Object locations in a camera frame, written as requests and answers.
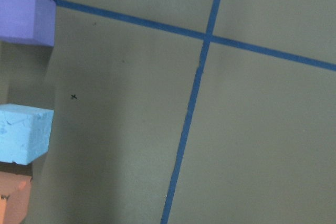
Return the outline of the purple foam block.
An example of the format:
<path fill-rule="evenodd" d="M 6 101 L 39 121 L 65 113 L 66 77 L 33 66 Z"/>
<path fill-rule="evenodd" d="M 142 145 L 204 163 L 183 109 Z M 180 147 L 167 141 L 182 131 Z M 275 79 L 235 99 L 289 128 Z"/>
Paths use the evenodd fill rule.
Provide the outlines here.
<path fill-rule="evenodd" d="M 1 0 L 1 41 L 52 47 L 55 23 L 53 0 Z"/>

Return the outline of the light blue foam block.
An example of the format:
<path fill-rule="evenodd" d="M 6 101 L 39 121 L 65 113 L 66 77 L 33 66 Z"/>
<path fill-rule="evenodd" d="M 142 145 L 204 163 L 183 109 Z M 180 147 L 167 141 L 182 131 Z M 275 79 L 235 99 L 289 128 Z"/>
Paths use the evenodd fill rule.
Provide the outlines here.
<path fill-rule="evenodd" d="M 46 154 L 54 110 L 1 105 L 1 162 L 28 165 Z"/>

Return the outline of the orange foam block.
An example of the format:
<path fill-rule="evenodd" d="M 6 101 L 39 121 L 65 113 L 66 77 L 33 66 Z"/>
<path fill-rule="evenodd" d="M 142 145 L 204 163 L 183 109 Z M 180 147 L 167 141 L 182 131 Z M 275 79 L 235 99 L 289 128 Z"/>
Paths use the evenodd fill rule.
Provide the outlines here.
<path fill-rule="evenodd" d="M 1 172 L 1 223 L 18 224 L 27 216 L 32 177 Z"/>

